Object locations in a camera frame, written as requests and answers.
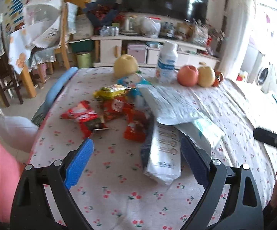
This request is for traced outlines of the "red snack wrapper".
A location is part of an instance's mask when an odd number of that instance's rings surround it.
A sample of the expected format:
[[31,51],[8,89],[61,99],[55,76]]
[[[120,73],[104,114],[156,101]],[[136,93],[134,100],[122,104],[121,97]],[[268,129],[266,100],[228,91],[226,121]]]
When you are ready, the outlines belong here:
[[89,138],[95,131],[109,129],[104,118],[92,109],[87,100],[80,101],[76,106],[62,113],[60,118],[77,122],[84,138]]

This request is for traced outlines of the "large white plastic mailer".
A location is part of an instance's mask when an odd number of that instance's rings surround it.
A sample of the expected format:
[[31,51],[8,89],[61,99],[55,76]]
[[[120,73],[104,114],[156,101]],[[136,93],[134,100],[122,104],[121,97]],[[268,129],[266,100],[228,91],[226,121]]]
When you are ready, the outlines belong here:
[[162,125],[175,126],[203,118],[181,93],[166,86],[138,85],[156,121]]

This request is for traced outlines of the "red candy wrapper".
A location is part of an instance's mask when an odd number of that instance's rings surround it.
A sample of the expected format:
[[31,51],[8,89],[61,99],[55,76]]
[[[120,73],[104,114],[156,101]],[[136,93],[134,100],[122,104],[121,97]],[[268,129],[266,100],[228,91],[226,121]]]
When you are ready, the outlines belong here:
[[149,114],[139,111],[126,96],[116,96],[101,103],[106,122],[125,116],[127,127],[123,137],[127,140],[143,143],[147,137]]

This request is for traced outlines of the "yellow green snack bag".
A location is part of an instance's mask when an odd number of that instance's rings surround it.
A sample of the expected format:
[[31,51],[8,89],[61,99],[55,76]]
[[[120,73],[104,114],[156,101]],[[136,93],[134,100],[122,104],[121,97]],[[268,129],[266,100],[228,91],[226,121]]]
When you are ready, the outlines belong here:
[[129,87],[114,84],[114,85],[110,85],[110,86],[103,86],[101,89],[96,90],[93,95],[94,95],[95,99],[98,101],[110,100],[117,96],[127,94],[130,90],[131,90],[131,88],[129,88]]

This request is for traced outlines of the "blue cartoon snack bag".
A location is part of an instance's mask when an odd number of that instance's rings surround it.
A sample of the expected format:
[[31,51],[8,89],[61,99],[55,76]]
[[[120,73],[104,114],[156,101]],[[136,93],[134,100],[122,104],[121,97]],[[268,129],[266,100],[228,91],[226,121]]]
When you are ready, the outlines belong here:
[[151,83],[138,73],[133,73],[117,80],[117,84],[130,88],[128,98],[136,108],[144,108],[146,106],[145,99],[138,90],[138,85],[150,85]]

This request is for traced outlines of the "floral cherry tablecloth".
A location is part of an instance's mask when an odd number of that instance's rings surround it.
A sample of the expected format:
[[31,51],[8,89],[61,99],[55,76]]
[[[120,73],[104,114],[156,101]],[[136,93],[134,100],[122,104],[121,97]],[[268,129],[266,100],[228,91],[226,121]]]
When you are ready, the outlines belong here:
[[[83,100],[98,110],[94,92],[114,83],[109,67],[80,69],[40,127],[31,150],[31,163],[48,166],[77,149],[83,133],[77,122],[62,119],[61,114]],[[211,156],[233,167],[247,163],[265,206],[275,183],[277,150],[253,138],[252,122],[243,112],[246,101],[233,100],[233,95],[239,94],[233,83],[227,80],[219,87],[186,88],[173,82],[172,86],[221,128],[223,138]],[[158,184],[143,173],[141,145],[123,137],[126,120],[114,119],[108,126],[92,136],[93,155],[78,184],[71,188],[87,221],[94,229],[180,229],[204,192],[188,165],[183,163],[181,176],[171,185]]]

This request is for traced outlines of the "washing machine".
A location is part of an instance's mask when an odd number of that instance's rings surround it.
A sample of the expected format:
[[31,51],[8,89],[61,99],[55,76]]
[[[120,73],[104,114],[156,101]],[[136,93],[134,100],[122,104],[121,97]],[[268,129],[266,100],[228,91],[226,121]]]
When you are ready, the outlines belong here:
[[273,74],[273,64],[271,64],[269,59],[259,51],[249,72],[247,82],[255,85],[263,93],[267,94],[270,89]]

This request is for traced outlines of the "small red persimmon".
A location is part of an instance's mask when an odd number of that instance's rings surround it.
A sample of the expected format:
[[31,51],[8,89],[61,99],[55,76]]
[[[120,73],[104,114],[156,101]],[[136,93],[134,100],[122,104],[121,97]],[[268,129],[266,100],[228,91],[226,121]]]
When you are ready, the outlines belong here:
[[218,87],[224,80],[224,76],[222,72],[216,71],[215,72],[215,81],[213,83],[213,87]]

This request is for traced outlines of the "yellow apple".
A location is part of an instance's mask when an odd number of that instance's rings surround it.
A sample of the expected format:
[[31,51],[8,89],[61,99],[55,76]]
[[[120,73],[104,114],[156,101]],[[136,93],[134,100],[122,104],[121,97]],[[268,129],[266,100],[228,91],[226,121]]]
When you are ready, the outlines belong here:
[[214,69],[209,66],[203,66],[198,68],[198,82],[201,87],[211,87],[215,82]]

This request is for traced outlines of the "wooden dining table with cloth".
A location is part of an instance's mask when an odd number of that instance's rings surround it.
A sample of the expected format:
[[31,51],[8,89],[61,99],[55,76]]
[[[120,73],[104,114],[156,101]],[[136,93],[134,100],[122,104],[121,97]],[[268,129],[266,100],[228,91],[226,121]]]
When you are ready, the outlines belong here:
[[46,69],[52,68],[52,63],[56,61],[56,46],[49,48],[34,46],[25,28],[13,32],[8,39],[9,65],[20,76],[28,96],[34,98],[36,89],[30,75],[38,74],[41,83],[45,84]]

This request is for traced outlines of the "wooden dining chair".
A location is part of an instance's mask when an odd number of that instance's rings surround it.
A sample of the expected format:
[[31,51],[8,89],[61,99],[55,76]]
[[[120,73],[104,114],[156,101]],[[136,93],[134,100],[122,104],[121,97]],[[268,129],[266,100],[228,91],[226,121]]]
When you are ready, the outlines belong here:
[[60,38],[59,43],[54,48],[54,54],[61,54],[63,66],[68,70],[70,69],[70,63],[68,59],[69,50],[69,41],[71,35],[75,34],[76,31],[76,16],[78,12],[78,6],[69,3],[63,2],[62,5],[62,14],[60,19]]

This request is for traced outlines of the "yellow pear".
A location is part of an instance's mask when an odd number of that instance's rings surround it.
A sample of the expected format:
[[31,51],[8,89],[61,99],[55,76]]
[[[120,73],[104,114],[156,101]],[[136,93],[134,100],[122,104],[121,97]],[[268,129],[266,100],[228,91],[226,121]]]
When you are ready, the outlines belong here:
[[122,78],[139,70],[138,62],[132,55],[122,55],[114,62],[114,77]]

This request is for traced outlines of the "white tv cabinet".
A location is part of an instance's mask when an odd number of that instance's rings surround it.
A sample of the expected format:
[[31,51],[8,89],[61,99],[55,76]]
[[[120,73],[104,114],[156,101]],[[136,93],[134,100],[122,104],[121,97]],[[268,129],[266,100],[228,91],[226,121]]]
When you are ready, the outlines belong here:
[[115,36],[94,35],[91,40],[95,45],[95,67],[112,67],[124,54],[134,56],[141,67],[155,67],[162,46],[167,40],[177,45],[177,69],[187,64],[195,67],[205,64],[215,69],[220,63],[219,58],[205,55],[206,48],[203,46],[182,40],[150,38],[134,32],[120,32]]

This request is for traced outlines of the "electric kettle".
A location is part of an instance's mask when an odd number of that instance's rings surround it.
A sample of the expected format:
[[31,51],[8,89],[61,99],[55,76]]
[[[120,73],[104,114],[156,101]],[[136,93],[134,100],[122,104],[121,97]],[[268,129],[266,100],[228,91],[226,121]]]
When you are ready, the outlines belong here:
[[137,16],[128,16],[123,23],[122,31],[125,33],[139,33],[139,21]]

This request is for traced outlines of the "dark red flower bouquet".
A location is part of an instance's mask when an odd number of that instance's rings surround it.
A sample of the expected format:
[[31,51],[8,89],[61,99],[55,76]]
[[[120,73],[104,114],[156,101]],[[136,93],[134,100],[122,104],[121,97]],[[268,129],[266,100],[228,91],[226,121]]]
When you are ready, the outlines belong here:
[[91,22],[94,28],[109,26],[118,15],[119,4],[117,0],[96,0],[86,3],[82,9],[83,13]]

